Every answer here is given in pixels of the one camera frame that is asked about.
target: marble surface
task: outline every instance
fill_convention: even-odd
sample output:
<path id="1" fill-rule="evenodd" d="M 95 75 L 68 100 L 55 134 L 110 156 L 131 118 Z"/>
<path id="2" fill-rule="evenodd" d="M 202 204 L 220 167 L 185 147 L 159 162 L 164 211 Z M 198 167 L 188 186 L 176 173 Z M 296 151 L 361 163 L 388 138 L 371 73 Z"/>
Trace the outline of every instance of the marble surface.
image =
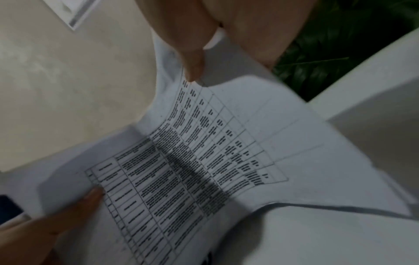
<path id="1" fill-rule="evenodd" d="M 102 0 L 75 32 L 42 0 L 0 1 L 0 171 L 139 120 L 155 76 L 134 0 Z"/>

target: dark green foliage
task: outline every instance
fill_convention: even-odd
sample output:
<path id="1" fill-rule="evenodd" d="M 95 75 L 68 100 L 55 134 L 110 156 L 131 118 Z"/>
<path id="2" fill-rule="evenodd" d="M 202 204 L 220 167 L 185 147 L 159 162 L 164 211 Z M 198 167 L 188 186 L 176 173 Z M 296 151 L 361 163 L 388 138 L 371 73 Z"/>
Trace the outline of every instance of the dark green foliage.
<path id="1" fill-rule="evenodd" d="M 310 101 L 419 26 L 419 0 L 323 0 L 273 73 Z"/>

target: paper sheet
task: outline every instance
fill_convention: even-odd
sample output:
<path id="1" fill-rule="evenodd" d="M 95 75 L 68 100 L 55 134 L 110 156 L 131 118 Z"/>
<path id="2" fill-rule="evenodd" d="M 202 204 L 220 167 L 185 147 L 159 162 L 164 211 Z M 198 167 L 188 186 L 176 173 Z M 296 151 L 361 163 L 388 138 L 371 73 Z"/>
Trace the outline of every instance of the paper sheet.
<path id="1" fill-rule="evenodd" d="M 141 121 L 8 174 L 34 217 L 104 187 L 99 213 L 59 244 L 66 264 L 201 264 L 275 202 L 409 215 L 367 157 L 228 40 L 206 52 L 201 85 L 158 38 L 155 49 L 156 98 Z"/>

